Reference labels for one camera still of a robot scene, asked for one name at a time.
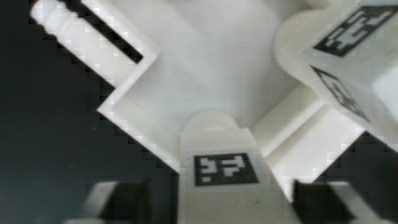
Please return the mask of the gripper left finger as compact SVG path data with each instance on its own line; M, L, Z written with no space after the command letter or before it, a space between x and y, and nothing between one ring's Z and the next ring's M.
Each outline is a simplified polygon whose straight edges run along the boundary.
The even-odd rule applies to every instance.
M82 206L82 216L64 224L151 224L151 190L146 180L99 182Z

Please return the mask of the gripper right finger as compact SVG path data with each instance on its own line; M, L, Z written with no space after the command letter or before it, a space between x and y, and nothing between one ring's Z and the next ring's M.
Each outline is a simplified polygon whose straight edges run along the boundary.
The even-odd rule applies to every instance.
M385 224L346 182L293 182L291 206L302 224Z

